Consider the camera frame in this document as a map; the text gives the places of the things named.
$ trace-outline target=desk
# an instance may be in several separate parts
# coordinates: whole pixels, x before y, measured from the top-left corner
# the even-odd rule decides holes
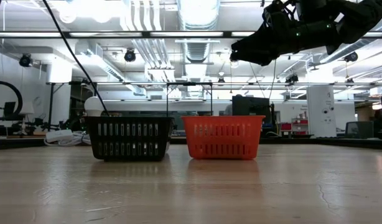
[[[89,147],[0,151],[0,224],[382,223],[382,151],[262,145],[254,161],[104,163]]]

